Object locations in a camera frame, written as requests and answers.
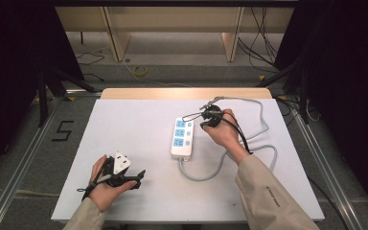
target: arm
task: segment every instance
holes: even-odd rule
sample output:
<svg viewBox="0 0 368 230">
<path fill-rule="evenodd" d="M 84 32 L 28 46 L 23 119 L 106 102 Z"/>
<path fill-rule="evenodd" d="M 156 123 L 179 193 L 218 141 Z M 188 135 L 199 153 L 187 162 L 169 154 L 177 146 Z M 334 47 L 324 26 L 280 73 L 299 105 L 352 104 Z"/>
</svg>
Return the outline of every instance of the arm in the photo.
<svg viewBox="0 0 368 230">
<path fill-rule="evenodd" d="M 237 124 L 232 110 L 223 112 L 225 119 Z M 205 126 L 204 130 L 239 166 L 236 182 L 250 229 L 318 229 L 267 166 L 244 149 L 231 126 L 221 121 L 217 127 Z"/>
<path fill-rule="evenodd" d="M 95 163 L 90 182 L 94 180 L 105 160 L 106 155 Z M 98 184 L 88 198 L 82 201 L 64 229 L 101 229 L 104 224 L 104 211 L 112 205 L 119 195 L 134 185 L 136 185 L 136 181 L 128 181 L 116 188 L 110 187 L 106 183 Z"/>
</svg>

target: sleeve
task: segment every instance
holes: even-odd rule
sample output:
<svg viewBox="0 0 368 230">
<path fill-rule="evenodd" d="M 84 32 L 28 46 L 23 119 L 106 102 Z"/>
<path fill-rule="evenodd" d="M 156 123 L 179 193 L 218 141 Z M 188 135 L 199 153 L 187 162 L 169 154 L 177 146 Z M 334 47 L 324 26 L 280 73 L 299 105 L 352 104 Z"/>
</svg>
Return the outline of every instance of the sleeve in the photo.
<svg viewBox="0 0 368 230">
<path fill-rule="evenodd" d="M 250 229 L 318 229 L 255 155 L 244 157 L 240 162 L 236 182 Z"/>
<path fill-rule="evenodd" d="M 104 214 L 100 211 L 98 206 L 89 197 L 87 197 L 83 200 L 63 229 L 100 230 L 103 224 Z"/>
</svg>

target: white table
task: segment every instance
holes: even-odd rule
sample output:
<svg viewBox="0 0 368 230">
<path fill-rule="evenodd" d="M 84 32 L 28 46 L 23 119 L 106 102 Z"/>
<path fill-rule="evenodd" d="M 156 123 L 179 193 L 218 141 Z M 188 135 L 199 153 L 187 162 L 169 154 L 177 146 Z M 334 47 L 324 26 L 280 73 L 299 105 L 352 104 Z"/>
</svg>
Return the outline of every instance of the white table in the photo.
<svg viewBox="0 0 368 230">
<path fill-rule="evenodd" d="M 97 100 L 79 150 L 58 199 L 52 219 L 66 222 L 81 203 L 92 165 L 104 154 L 121 151 L 131 161 L 126 175 L 146 170 L 139 190 L 121 195 L 106 212 L 107 221 L 120 223 L 218 223 L 245 222 L 238 187 L 237 165 L 226 157 L 219 174 L 195 182 L 185 177 L 177 160 L 171 158 L 173 123 L 176 117 L 198 112 L 209 100 Z M 314 220 L 324 218 L 292 145 L 280 110 L 272 99 L 264 104 L 264 118 L 270 129 L 254 138 L 251 149 L 273 145 L 278 150 L 274 174 Z M 262 130 L 257 103 L 225 100 L 220 108 L 231 107 L 245 136 Z M 194 176 L 213 172 L 224 149 L 216 145 L 195 120 L 193 156 L 185 169 Z M 255 151 L 267 165 L 272 149 Z"/>
</svg>

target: power socket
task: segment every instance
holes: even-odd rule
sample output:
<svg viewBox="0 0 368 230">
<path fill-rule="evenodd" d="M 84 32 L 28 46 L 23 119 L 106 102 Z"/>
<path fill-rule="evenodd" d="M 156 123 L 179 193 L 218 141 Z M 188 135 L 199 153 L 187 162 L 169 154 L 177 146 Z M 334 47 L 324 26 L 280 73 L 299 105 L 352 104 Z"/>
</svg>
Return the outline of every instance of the power socket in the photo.
<svg viewBox="0 0 368 230">
<path fill-rule="evenodd" d="M 193 149 L 194 121 L 184 122 L 182 118 L 175 119 L 172 133 L 172 158 L 183 158 L 188 161 Z"/>
<path fill-rule="evenodd" d="M 132 163 L 119 151 L 115 153 L 115 161 L 113 164 L 113 173 L 118 174 L 123 170 L 129 168 Z"/>
</svg>

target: power strip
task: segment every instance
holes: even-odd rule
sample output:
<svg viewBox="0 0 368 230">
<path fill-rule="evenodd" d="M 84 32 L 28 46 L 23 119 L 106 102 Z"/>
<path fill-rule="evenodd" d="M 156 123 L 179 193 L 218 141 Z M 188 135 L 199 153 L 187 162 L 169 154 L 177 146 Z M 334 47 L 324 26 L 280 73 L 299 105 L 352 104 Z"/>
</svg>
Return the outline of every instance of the power strip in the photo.
<svg viewBox="0 0 368 230">
<path fill-rule="evenodd" d="M 172 134 L 172 158 L 188 161 L 193 150 L 194 121 L 184 122 L 182 118 L 175 119 Z"/>
</svg>

